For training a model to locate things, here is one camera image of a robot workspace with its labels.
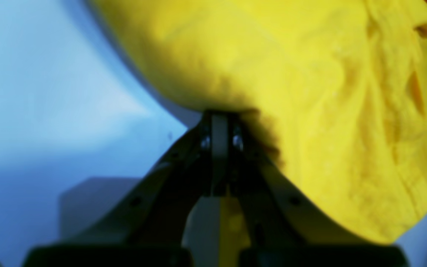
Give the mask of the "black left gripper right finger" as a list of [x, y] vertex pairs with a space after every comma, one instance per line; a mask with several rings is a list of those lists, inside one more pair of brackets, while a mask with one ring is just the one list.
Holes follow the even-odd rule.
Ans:
[[228, 115], [231, 188], [251, 240], [240, 267], [407, 267], [395, 245], [375, 245], [341, 227], [290, 182], [253, 139], [239, 116]]

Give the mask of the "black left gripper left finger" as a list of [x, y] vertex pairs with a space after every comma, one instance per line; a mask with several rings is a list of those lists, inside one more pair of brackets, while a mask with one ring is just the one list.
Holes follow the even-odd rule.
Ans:
[[226, 193], [230, 115], [207, 111], [104, 217], [65, 241], [36, 247], [24, 267], [192, 267], [185, 223], [202, 197]]

